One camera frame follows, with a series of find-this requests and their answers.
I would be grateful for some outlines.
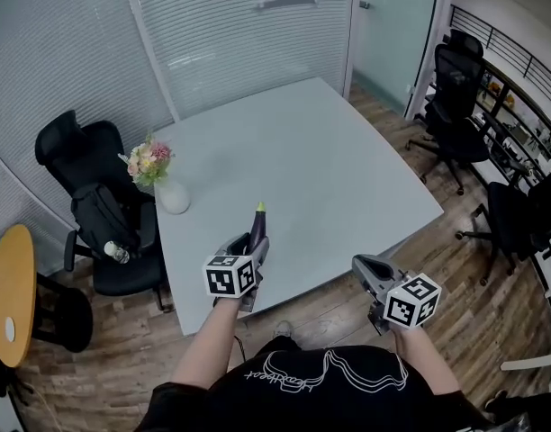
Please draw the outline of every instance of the white cube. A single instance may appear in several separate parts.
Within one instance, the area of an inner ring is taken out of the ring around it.
[[[208,256],[203,265],[205,289],[210,296],[239,298],[256,286],[252,256]]]
[[[405,328],[415,328],[438,307],[441,287],[425,274],[393,287],[387,293],[384,319]]]

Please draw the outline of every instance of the black cable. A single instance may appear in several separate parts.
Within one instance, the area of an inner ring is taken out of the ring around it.
[[[241,339],[237,337],[236,335],[233,335],[236,338],[236,341],[239,343],[239,350],[241,351],[241,357],[243,358],[244,362],[247,362],[246,360],[246,352],[243,350],[243,343],[241,342]]]

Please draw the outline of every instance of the black t-shirt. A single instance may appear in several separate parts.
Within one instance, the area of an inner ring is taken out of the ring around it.
[[[396,354],[345,346],[259,355],[209,391],[162,384],[136,432],[232,424],[250,430],[324,425],[456,431],[483,423],[461,392],[433,395],[421,375]]]

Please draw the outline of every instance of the water bottle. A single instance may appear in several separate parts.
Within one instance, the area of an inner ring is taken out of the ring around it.
[[[130,253],[122,247],[119,247],[112,241],[108,241],[104,246],[104,253],[112,257],[120,264],[125,264],[130,260]]]

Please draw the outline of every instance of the white vase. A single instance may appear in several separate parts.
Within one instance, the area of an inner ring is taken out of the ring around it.
[[[176,180],[166,177],[154,184],[158,201],[170,214],[179,214],[187,210],[190,199],[185,187]]]

